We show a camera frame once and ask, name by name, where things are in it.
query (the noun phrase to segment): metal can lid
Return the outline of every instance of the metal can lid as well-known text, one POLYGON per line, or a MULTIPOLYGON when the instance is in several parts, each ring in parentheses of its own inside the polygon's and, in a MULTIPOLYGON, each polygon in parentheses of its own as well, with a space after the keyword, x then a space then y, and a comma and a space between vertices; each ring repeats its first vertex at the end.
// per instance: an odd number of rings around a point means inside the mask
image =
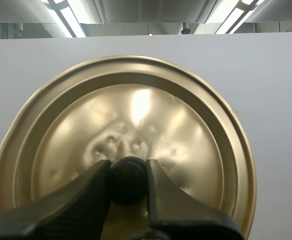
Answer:
MULTIPOLYGON (((144 56, 80 64, 27 101, 0 147, 0 212, 47 195, 99 160, 127 156, 157 159, 178 187, 228 213, 248 237, 256 180, 238 119, 198 76, 144 56)), ((140 209, 134 221, 143 225, 140 209)), ((105 226, 113 231, 116 214, 105 226)), ((120 231, 142 227, 132 221, 121 220, 120 231)))

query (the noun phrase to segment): gold can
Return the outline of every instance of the gold can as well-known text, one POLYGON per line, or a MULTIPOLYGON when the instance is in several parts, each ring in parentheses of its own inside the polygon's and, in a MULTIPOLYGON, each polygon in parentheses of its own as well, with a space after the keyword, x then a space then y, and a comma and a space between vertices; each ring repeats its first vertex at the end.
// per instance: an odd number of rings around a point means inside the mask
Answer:
MULTIPOLYGON (((239 120, 201 78, 145 56, 82 63, 26 102, 0 146, 0 213, 55 191, 99 160, 127 156, 157 159, 179 188, 228 213, 248 237, 256 177, 239 120)), ((146 204, 138 209, 112 206, 102 238, 143 229, 146 204)))

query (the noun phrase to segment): textured grip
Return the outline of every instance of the textured grip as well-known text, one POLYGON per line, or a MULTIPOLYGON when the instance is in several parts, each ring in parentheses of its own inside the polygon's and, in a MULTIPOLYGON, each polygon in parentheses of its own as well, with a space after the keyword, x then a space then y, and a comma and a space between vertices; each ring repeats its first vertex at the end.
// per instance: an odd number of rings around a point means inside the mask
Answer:
POLYGON ((0 214, 0 239, 99 240, 110 200, 102 160, 61 189, 0 214))
POLYGON ((74 204, 41 227, 43 237, 99 240, 109 205, 105 172, 99 172, 74 204))

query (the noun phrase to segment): ceiling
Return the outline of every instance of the ceiling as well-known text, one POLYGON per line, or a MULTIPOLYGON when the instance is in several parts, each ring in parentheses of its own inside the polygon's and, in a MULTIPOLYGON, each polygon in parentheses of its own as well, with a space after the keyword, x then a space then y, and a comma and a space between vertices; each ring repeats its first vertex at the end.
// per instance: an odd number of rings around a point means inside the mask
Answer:
MULTIPOLYGON (((68 0, 70 5, 72 1, 80 6, 79 14, 73 11, 86 35, 95 37, 180 34, 183 22, 189 23, 191 34, 214 33, 220 24, 205 24, 207 19, 218 6, 236 0, 68 0)), ((245 22, 282 21, 292 21, 292 0, 264 0, 245 22)), ((41 0, 0 0, 2 23, 23 23, 23 38, 65 36, 41 0)))
POLYGON ((246 22, 292 22, 292 0, 265 0, 246 22))

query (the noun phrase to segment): can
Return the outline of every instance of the can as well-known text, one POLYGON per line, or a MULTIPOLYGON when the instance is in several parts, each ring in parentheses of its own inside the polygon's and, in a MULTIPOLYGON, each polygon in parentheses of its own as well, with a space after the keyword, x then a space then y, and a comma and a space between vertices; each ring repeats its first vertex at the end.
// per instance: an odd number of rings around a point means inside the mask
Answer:
MULTIPOLYGON (((127 156, 157 159, 179 188, 228 213, 248 238, 256 176, 239 120, 204 80, 146 56, 79 64, 25 103, 0 146, 0 213, 55 191, 99 160, 127 156)), ((133 210, 112 205, 102 239, 144 229, 145 202, 133 210)))

